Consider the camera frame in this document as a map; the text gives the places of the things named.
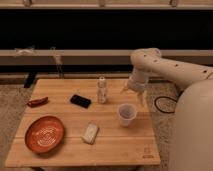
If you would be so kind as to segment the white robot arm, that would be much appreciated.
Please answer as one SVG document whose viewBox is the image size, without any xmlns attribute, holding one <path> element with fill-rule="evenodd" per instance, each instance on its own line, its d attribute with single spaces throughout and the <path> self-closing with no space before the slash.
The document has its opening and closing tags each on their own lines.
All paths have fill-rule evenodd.
<svg viewBox="0 0 213 171">
<path fill-rule="evenodd" d="M 183 90 L 176 103 L 168 171 L 213 171 L 213 67 L 165 59 L 158 48 L 136 49 L 126 87 L 142 94 L 153 72 Z"/>
</svg>

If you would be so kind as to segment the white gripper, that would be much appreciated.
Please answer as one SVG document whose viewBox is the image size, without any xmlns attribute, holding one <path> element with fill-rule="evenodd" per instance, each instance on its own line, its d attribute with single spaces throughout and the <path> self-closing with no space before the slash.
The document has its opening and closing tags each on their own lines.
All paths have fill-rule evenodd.
<svg viewBox="0 0 213 171">
<path fill-rule="evenodd" d="M 144 72 L 139 69 L 134 69 L 132 71 L 132 74 L 129 77 L 129 80 L 127 82 L 127 85 L 123 87 L 121 90 L 121 93 L 127 92 L 129 89 L 139 93 L 138 98 L 141 103 L 141 105 L 144 107 L 146 102 L 146 86 L 149 81 L 149 75 L 147 72 Z"/>
</svg>

